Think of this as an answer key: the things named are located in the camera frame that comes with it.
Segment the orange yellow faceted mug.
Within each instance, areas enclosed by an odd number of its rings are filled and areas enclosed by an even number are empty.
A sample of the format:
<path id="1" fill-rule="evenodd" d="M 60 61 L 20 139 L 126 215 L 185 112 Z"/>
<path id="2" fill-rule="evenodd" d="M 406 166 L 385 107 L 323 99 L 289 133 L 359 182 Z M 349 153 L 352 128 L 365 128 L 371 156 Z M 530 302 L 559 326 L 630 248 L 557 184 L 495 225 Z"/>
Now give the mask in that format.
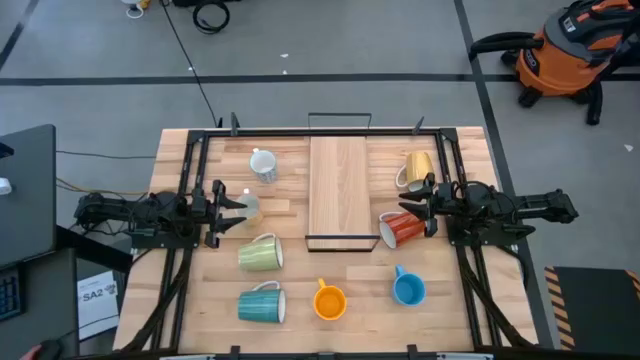
<path id="1" fill-rule="evenodd" d="M 313 299 L 316 315 L 328 321 L 339 319 L 347 308 L 344 292 L 334 285 L 327 285 L 322 278 L 318 279 L 318 284 L 319 289 Z"/>

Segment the black computer mouse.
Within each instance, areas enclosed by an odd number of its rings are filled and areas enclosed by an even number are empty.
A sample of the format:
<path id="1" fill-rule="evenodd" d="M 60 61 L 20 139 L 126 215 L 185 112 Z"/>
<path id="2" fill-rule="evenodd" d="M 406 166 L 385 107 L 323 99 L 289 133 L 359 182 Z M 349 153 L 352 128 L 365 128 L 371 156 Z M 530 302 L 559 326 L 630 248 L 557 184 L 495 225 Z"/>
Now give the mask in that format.
<path id="1" fill-rule="evenodd" d="M 34 360 L 59 360 L 63 345 L 59 340 L 49 339 L 40 343 L 40 349 Z"/>

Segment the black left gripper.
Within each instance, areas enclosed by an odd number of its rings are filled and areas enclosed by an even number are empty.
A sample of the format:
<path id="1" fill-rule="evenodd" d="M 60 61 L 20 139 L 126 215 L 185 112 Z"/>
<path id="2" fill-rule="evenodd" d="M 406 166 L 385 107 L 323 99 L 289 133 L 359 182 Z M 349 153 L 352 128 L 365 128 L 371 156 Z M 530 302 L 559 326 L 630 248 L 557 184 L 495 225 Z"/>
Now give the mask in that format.
<path id="1" fill-rule="evenodd" d="M 242 209 L 246 205 L 241 202 L 231 200 L 226 195 L 225 184 L 216 179 L 212 184 L 212 192 L 214 194 L 214 203 L 226 209 Z M 204 190 L 201 188 L 194 188 L 191 192 L 191 214 L 194 218 L 205 218 L 206 223 L 209 223 L 208 207 L 209 201 L 207 200 Z M 245 221 L 245 217 L 232 217 L 225 219 L 222 215 L 219 215 L 216 220 L 209 224 L 209 230 L 206 232 L 204 244 L 213 249 L 217 249 L 220 244 L 218 233 L 225 233 L 230 228 Z"/>

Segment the black hazard striped mat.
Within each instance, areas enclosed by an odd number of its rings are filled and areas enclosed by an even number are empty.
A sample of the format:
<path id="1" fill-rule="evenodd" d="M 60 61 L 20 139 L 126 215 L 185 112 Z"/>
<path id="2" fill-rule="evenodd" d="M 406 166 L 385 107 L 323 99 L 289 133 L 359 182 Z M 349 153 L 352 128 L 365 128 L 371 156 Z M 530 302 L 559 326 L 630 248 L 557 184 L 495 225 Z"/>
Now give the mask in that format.
<path id="1" fill-rule="evenodd" d="M 640 275 L 631 270 L 544 270 L 560 347 L 640 356 Z"/>

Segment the teal striped mug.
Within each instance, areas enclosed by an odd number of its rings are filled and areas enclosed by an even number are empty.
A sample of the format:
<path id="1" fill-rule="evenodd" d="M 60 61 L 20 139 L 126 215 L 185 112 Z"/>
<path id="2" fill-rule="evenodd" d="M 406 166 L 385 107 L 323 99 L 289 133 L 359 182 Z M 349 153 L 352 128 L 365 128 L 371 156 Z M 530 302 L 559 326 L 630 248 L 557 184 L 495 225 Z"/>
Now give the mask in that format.
<path id="1" fill-rule="evenodd" d="M 281 324 L 286 316 L 286 294 L 278 281 L 266 281 L 240 294 L 238 318 L 244 321 Z"/>

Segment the black metal table frame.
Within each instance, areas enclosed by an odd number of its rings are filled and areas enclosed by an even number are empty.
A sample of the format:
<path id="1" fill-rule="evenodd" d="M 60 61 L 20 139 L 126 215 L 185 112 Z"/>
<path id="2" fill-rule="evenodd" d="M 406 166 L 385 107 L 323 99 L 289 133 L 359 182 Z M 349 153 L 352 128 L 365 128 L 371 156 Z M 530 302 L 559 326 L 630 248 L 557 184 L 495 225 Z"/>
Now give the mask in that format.
<path id="1" fill-rule="evenodd" d="M 229 230 L 217 249 L 194 251 L 180 321 L 180 352 L 219 359 L 281 355 L 292 360 L 369 360 L 383 355 L 425 359 L 438 351 L 471 350 L 457 255 L 445 232 L 394 250 L 384 244 L 370 253 L 307 250 L 310 135 L 303 128 L 219 130 L 202 148 L 184 129 L 163 131 L 151 178 L 153 190 L 176 189 L 183 180 L 182 170 L 188 169 L 187 184 L 197 178 L 220 179 L 234 197 L 249 188 L 259 196 L 263 213 L 258 226 Z M 275 155 L 274 183 L 261 182 L 250 169 L 254 148 Z M 264 233 L 281 240 L 283 267 L 242 270 L 238 249 Z M 420 305 L 394 301 L 396 265 L 424 281 L 426 298 Z M 346 296 L 346 311 L 337 320 L 321 319 L 314 311 L 319 278 Z M 240 320 L 240 294 L 272 280 L 286 294 L 284 322 Z"/>

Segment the white blue patterned mug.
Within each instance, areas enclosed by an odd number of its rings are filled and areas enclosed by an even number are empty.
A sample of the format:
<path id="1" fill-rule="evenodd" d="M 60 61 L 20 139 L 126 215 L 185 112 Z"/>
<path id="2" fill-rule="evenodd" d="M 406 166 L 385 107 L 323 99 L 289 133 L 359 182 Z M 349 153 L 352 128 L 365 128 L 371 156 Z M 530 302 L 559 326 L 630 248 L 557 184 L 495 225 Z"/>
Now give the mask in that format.
<path id="1" fill-rule="evenodd" d="M 261 182 L 271 184 L 277 180 L 277 161 L 271 151 L 254 148 L 249 166 Z"/>

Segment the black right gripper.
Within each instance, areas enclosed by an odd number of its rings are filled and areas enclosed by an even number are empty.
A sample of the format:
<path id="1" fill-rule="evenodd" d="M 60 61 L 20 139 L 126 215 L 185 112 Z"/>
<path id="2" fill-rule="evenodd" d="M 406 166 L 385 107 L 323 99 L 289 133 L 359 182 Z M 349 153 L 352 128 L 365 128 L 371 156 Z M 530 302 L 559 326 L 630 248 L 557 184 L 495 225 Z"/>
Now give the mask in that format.
<path id="1" fill-rule="evenodd" d="M 423 179 L 411 182 L 407 187 L 407 191 L 401 193 L 399 197 L 414 202 L 429 200 L 434 194 L 435 180 L 435 174 L 429 172 Z M 439 183 L 435 193 L 434 210 L 430 201 L 425 203 L 399 202 L 399 206 L 424 223 L 425 237 L 433 237 L 438 231 L 435 213 L 445 216 L 462 215 L 463 204 L 455 195 L 456 189 L 456 181 Z"/>

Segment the light blue mug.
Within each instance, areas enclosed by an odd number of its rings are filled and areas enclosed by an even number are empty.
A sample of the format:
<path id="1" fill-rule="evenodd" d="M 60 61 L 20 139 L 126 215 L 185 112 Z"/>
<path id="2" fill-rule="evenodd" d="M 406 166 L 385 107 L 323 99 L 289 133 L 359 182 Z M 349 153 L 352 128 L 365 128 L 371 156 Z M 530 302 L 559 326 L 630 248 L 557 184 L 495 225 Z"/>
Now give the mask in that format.
<path id="1" fill-rule="evenodd" d="M 406 271 L 402 265 L 396 265 L 392 297 L 400 305 L 418 306 L 426 298 L 424 281 L 418 275 Z"/>

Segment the mustard yellow striped mug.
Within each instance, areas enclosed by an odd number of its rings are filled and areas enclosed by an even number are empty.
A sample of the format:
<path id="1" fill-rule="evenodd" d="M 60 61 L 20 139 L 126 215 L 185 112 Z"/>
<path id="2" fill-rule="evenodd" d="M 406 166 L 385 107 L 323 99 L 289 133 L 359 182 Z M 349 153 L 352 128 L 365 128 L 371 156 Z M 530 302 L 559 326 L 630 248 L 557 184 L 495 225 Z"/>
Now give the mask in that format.
<path id="1" fill-rule="evenodd" d="M 431 158 L 426 152 L 411 152 L 396 174 L 395 185 L 398 188 L 407 188 L 411 192 L 420 190 L 427 175 L 433 172 Z"/>

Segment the pale yellow mug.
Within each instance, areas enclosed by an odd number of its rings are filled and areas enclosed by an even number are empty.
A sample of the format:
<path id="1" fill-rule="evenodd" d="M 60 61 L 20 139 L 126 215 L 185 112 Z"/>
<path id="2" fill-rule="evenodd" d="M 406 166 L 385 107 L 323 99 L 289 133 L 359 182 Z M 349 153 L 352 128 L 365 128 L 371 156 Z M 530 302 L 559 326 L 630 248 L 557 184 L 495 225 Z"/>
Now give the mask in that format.
<path id="1" fill-rule="evenodd" d="M 235 213 L 239 217 L 245 217 L 244 224 L 248 227 L 258 226 L 262 219 L 263 214 L 260 208 L 259 198 L 251 192 L 249 188 L 243 190 L 243 194 L 240 195 L 236 201 L 245 205 L 244 208 L 235 210 Z"/>

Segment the red orange striped mug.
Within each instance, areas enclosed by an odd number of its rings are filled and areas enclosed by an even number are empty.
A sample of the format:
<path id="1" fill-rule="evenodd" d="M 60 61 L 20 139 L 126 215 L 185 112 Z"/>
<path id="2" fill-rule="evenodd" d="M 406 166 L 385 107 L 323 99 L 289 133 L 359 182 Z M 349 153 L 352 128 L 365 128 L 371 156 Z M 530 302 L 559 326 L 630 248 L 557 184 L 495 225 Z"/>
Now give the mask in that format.
<path id="1" fill-rule="evenodd" d="M 409 212 L 385 212 L 379 216 L 380 236 L 391 249 L 420 236 L 424 227 L 425 223 Z"/>

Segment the black keyboard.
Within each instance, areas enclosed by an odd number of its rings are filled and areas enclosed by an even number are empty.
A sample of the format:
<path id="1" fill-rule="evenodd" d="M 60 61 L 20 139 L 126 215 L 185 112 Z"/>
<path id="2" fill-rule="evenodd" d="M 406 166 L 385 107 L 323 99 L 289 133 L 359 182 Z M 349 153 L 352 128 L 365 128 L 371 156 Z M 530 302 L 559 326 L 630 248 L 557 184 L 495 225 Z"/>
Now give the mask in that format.
<path id="1" fill-rule="evenodd" d="M 0 270 L 0 321 L 23 313 L 21 272 L 18 267 Z"/>

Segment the orange shop vacuum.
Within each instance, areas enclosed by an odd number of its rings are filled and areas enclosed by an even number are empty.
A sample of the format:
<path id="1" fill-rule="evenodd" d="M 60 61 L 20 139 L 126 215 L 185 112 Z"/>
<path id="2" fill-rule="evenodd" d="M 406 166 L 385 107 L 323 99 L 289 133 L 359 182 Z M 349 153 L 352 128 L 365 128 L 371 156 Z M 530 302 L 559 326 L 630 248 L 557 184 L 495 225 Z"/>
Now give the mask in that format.
<path id="1" fill-rule="evenodd" d="M 586 123 L 600 123 L 602 82 L 640 50 L 640 0 L 575 0 L 551 14 L 527 46 L 503 53 L 523 86 L 518 103 L 567 97 L 588 106 Z"/>

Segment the light green striped mug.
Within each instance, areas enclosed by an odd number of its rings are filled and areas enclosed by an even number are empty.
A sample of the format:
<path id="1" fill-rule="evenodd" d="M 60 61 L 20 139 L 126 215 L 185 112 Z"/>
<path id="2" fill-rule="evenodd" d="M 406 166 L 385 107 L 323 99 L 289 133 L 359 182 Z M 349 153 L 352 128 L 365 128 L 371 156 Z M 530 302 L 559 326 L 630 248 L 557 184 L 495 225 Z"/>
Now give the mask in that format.
<path id="1" fill-rule="evenodd" d="M 238 264 L 244 271 L 279 270 L 284 265 L 281 240 L 274 233 L 264 233 L 238 249 Z"/>

